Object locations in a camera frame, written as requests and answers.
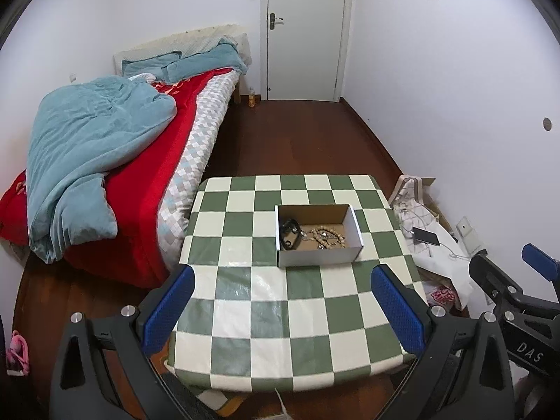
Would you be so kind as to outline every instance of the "door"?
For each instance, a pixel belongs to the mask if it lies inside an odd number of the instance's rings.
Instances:
[[[268,99],[334,100],[343,13],[344,0],[268,0]]]

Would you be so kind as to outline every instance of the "mattress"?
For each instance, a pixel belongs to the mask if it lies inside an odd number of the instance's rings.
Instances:
[[[190,210],[240,73],[212,78],[197,96],[194,124],[157,216],[157,240],[167,270],[179,263]]]

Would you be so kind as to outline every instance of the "checkered tablecloth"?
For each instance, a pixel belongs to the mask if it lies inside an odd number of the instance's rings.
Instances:
[[[351,264],[276,266],[276,205],[350,204],[364,248]],[[194,201],[181,263],[192,299],[169,367],[189,387],[310,390],[384,372],[406,357],[371,293],[386,263],[425,299],[393,211],[365,175],[211,178]]]

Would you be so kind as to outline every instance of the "dark brown floor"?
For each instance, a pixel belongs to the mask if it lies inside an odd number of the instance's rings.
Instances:
[[[230,106],[205,177],[265,174],[371,174],[388,196],[400,171],[375,137],[341,103],[268,101],[255,109]],[[14,328],[29,344],[31,378],[48,404],[50,376],[62,330],[71,313],[88,317],[116,314],[137,305],[143,289],[77,271],[66,262],[46,266],[30,257],[20,286]],[[111,367],[117,366],[109,356]],[[141,416],[124,375],[115,370],[121,396]],[[299,419],[372,419],[391,391],[386,376],[327,390],[286,394],[288,411]],[[255,395],[234,419],[279,413],[275,395]]]

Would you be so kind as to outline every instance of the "cream headboard cover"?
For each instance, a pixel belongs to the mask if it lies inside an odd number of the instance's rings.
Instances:
[[[168,54],[169,52],[181,52],[183,57],[208,52],[216,47],[224,36],[231,38],[237,43],[237,51],[243,62],[249,66],[251,64],[251,51],[249,49],[249,39],[242,26],[220,25],[190,30],[184,33],[166,36],[155,41],[149,41],[130,50],[116,53],[115,71],[122,75],[121,65],[123,60],[138,61],[146,60],[157,55]]]

